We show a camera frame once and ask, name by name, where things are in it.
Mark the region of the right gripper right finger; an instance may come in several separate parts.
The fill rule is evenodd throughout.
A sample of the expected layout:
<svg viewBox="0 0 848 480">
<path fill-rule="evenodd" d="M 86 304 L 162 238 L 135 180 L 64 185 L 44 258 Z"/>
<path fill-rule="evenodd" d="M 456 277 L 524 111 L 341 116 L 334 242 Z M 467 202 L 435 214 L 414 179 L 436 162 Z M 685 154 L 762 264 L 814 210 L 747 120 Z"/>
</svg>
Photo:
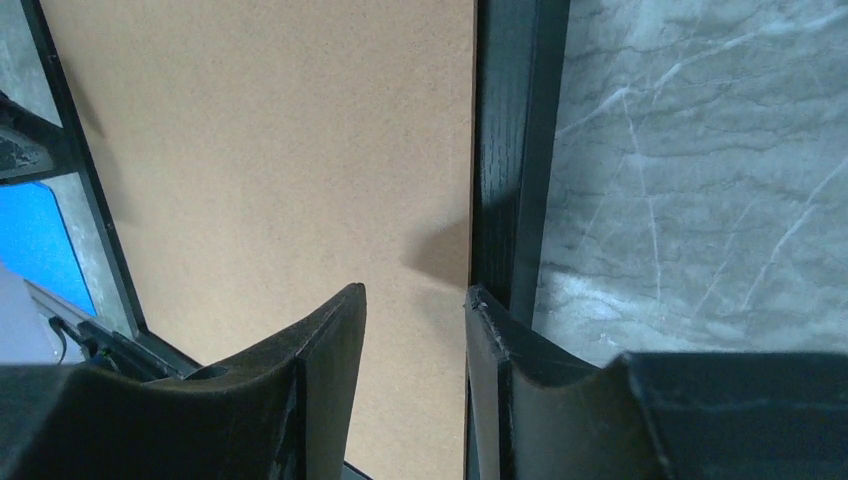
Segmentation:
<svg viewBox="0 0 848 480">
<path fill-rule="evenodd" d="M 847 359 L 625 353 L 598 368 L 466 297 L 483 479 L 843 479 Z"/>
</svg>

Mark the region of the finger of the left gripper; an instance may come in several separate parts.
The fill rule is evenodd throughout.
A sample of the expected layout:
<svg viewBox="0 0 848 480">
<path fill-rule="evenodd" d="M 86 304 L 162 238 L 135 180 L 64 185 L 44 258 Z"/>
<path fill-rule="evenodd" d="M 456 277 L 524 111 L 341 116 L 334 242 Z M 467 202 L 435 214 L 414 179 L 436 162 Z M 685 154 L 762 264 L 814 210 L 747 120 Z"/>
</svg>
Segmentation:
<svg viewBox="0 0 848 480">
<path fill-rule="evenodd" d="M 75 172 L 69 135 L 1 93 L 1 185 L 17 185 Z"/>
</svg>

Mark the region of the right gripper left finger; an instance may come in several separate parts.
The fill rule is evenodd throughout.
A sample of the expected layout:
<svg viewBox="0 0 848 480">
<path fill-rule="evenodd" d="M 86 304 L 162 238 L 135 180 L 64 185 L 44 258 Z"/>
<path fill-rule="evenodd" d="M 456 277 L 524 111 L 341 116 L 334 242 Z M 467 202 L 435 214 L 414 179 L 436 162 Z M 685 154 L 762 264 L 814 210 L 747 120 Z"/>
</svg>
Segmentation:
<svg viewBox="0 0 848 480">
<path fill-rule="evenodd" d="M 93 366 L 1 370 L 5 479 L 338 479 L 366 289 L 184 379 Z"/>
</svg>

